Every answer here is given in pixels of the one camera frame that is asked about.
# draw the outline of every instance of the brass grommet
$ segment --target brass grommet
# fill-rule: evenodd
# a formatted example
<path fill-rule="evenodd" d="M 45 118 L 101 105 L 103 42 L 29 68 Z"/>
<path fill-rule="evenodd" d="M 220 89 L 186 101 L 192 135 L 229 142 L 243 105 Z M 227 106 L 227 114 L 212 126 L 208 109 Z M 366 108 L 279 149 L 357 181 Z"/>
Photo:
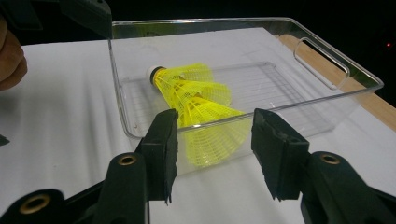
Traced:
<path fill-rule="evenodd" d="M 38 194 L 28 198 L 21 206 L 20 213 L 29 215 L 40 211 L 50 203 L 48 194 Z"/>
<path fill-rule="evenodd" d="M 340 159 L 334 157 L 334 156 L 331 155 L 331 154 L 321 154 L 321 155 L 320 155 L 320 158 L 321 158 L 324 162 L 329 163 L 329 164 L 331 164 L 331 165 L 337 165 L 337 164 L 339 164 L 339 163 L 341 162 Z"/>
<path fill-rule="evenodd" d="M 136 156 L 126 155 L 119 159 L 119 165 L 131 165 L 137 161 Z"/>

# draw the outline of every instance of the white table surface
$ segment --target white table surface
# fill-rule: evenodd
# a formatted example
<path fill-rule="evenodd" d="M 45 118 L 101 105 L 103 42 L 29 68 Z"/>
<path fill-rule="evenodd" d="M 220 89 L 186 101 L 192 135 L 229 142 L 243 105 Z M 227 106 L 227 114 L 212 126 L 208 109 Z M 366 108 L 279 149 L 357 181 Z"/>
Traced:
<path fill-rule="evenodd" d="M 134 150 L 123 133 L 106 41 L 24 46 L 29 72 L 0 92 L 0 213 L 37 189 L 68 198 L 103 180 Z M 363 108 L 308 138 L 310 152 L 346 158 L 366 183 L 396 195 L 396 134 Z M 253 155 L 178 176 L 173 202 L 150 203 L 152 223 L 304 223 L 299 201 L 273 201 Z"/>

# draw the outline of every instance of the plastic shuttlecock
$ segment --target plastic shuttlecock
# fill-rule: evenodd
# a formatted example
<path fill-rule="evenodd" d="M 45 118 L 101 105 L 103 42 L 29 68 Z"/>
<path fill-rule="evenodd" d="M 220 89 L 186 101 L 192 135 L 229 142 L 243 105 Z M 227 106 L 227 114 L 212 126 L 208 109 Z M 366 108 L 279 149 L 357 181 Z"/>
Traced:
<path fill-rule="evenodd" d="M 184 113 L 186 102 L 195 96 L 221 105 L 231 103 L 230 90 L 223 84 L 212 82 L 212 72 L 205 64 L 155 67 L 149 70 L 149 75 L 151 82 L 160 90 L 169 107 L 177 110 L 179 117 Z"/>
<path fill-rule="evenodd" d="M 202 124 L 244 114 L 228 107 L 231 92 L 213 81 L 211 69 L 203 63 L 174 68 L 152 67 L 150 82 L 157 87 L 166 103 L 178 112 L 179 127 Z M 196 166 L 209 166 L 228 158 L 245 141 L 247 120 L 221 124 L 185 133 L 186 154 Z"/>
<path fill-rule="evenodd" d="M 181 117 L 183 126 L 206 123 L 219 119 L 242 115 L 244 112 L 219 105 L 199 97 L 193 97 L 186 104 Z M 194 132 L 186 132 L 186 155 L 196 166 L 209 166 L 227 159 L 245 141 L 249 131 L 249 121 L 223 123 Z"/>

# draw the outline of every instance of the black background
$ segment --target black background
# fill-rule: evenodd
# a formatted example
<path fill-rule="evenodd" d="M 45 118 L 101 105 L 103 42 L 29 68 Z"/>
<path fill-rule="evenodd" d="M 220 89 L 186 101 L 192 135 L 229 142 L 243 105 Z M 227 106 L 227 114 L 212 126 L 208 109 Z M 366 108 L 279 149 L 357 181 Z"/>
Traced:
<path fill-rule="evenodd" d="M 396 106 L 396 1 L 107 0 L 113 21 L 290 17 L 380 77 L 376 93 Z M 10 27 L 23 45 L 103 39 L 64 16 L 59 5 L 32 2 L 43 31 Z"/>

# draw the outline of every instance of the clamp jaw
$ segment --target clamp jaw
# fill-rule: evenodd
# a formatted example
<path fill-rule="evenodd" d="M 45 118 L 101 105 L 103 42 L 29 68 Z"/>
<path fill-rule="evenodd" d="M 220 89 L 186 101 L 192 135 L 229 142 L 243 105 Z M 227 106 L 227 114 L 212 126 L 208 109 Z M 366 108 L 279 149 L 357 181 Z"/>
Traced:
<path fill-rule="evenodd" d="M 396 223 L 394 197 L 367 186 L 341 156 L 310 154 L 309 142 L 279 115 L 255 110 L 251 148 L 273 198 L 303 194 L 305 223 Z"/>

